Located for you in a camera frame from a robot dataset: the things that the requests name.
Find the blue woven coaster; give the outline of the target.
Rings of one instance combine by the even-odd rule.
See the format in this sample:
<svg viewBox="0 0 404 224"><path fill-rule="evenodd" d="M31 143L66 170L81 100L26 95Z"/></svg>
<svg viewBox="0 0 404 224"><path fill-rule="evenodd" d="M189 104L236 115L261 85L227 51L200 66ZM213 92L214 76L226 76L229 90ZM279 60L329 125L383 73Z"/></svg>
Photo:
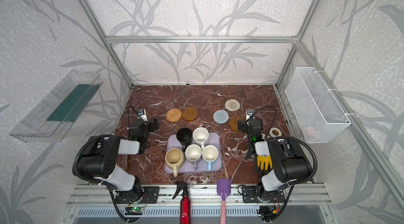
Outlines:
<svg viewBox="0 0 404 224"><path fill-rule="evenodd" d="M229 120L229 114L225 110L218 110L213 114L213 119L218 124L225 124Z"/></svg>

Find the woven rattan coaster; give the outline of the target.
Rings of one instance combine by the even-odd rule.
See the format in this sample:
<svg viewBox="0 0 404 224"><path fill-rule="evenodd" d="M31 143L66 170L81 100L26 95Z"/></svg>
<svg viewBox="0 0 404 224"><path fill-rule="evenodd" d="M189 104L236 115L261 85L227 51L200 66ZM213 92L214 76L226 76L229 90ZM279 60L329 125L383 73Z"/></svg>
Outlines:
<svg viewBox="0 0 404 224"><path fill-rule="evenodd" d="M177 122L182 118L182 111L179 109L171 109L166 113L166 119L169 122Z"/></svg>

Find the black cup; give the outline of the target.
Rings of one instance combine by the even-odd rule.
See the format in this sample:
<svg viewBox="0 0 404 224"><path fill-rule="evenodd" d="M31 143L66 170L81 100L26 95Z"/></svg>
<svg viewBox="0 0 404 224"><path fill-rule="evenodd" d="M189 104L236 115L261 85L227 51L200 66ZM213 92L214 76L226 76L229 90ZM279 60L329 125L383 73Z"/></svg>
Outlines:
<svg viewBox="0 0 404 224"><path fill-rule="evenodd" d="M181 144L183 152L185 152L193 142L193 132L189 128L182 128L177 132L176 138Z"/></svg>

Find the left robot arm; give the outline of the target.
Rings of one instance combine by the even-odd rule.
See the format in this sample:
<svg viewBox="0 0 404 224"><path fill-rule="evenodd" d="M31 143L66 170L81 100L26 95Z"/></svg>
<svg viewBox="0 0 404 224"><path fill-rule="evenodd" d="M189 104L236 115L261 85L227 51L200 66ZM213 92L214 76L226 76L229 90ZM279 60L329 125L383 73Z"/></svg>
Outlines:
<svg viewBox="0 0 404 224"><path fill-rule="evenodd" d="M105 185L112 202L118 204L155 204L158 187L143 187L137 176L117 165L119 155L142 155L149 146L148 135L159 129L157 119L148 121L146 110L134 110L137 119L130 122L126 113L128 136L91 136L78 151L72 167L81 180Z"/></svg>

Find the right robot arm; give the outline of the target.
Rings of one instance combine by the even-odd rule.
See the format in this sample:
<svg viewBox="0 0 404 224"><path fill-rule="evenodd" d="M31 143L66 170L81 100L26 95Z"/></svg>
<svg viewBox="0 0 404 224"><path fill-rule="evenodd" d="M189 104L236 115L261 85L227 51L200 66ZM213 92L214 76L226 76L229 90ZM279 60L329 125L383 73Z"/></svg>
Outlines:
<svg viewBox="0 0 404 224"><path fill-rule="evenodd" d="M255 171L260 174L254 186L241 186L244 203L286 203L286 188L310 181L318 168L314 151L303 141L283 136L279 129L270 126L263 133L263 121L256 115L266 109L247 109L246 120L238 120L237 128L247 136L245 158L253 158Z"/></svg>

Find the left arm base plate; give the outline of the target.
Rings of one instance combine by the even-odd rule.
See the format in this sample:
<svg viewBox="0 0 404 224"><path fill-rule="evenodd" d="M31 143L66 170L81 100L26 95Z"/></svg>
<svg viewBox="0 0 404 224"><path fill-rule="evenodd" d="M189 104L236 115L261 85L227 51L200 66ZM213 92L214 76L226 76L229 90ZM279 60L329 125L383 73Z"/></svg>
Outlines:
<svg viewBox="0 0 404 224"><path fill-rule="evenodd" d="M135 189L131 191L118 192L115 196L117 204L155 204L158 199L158 186L146 186L139 192Z"/></svg>

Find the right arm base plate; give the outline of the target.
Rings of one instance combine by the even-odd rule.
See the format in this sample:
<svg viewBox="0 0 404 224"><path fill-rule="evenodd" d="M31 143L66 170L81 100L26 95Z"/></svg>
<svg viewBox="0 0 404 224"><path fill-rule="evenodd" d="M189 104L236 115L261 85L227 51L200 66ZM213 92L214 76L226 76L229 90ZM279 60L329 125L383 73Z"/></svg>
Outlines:
<svg viewBox="0 0 404 224"><path fill-rule="evenodd" d="M265 191L258 189L257 186L240 185L238 191L243 198L243 203L284 203L285 194L283 191Z"/></svg>

